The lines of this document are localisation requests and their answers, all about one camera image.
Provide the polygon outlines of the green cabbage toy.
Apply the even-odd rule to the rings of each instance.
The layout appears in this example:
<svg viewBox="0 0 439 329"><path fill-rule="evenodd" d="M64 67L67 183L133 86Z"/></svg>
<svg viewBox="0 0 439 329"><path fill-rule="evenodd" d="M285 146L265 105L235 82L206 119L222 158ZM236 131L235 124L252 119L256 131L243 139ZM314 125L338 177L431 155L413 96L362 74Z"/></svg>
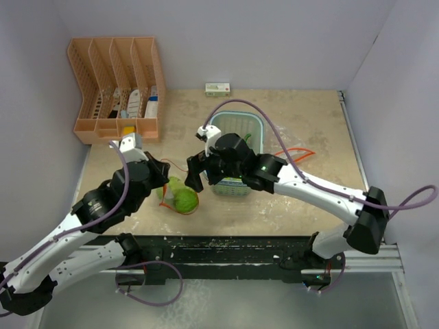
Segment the green cabbage toy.
<svg viewBox="0 0 439 329"><path fill-rule="evenodd" d="M175 196L177 196L178 191L184 188L186 188L186 186L180 178L171 176L164 187L156 189L156 194L160 201L165 200L167 202L173 200Z"/></svg>

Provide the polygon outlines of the green custard apple toy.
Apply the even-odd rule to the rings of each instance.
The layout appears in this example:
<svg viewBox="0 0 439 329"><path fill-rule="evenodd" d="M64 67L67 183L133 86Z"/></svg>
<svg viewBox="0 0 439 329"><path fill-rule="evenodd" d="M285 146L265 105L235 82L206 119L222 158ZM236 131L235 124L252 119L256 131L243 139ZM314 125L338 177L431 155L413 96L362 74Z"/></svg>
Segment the green custard apple toy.
<svg viewBox="0 0 439 329"><path fill-rule="evenodd" d="M190 188L176 191L174 196L174 208L181 214L193 212L199 204L198 194Z"/></svg>

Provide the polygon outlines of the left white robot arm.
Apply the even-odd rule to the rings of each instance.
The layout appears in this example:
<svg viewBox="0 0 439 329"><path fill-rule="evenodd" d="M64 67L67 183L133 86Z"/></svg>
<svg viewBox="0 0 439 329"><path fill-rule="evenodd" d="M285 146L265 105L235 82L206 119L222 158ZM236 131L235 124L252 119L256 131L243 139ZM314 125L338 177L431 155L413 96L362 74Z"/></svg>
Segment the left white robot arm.
<svg viewBox="0 0 439 329"><path fill-rule="evenodd" d="M156 188L168 183L170 165L144 152L84 194L46 238L1 268L1 306L25 316L45 307L56 292L95 272L139 265L143 250L122 233L88 256L73 258L81 246L136 212Z"/></svg>

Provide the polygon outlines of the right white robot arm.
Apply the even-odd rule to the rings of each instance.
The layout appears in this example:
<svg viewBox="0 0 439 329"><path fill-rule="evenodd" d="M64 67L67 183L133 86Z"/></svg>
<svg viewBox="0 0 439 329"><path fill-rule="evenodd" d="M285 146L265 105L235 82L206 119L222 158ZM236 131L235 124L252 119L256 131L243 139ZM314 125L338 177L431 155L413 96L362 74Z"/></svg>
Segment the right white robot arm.
<svg viewBox="0 0 439 329"><path fill-rule="evenodd" d="M293 197L316 206L342 220L326 232L316 232L305 251L306 263L321 268L334 255L357 250L375 255L379 252L389 214L383 210L385 197L378 188L363 192L301 172L286 160L272 154L256 154L239 135L219 130L200 130L196 137L204 150L187 158L185 185L197 192L203 189L201 172L208 183L238 178L254 191Z"/></svg>

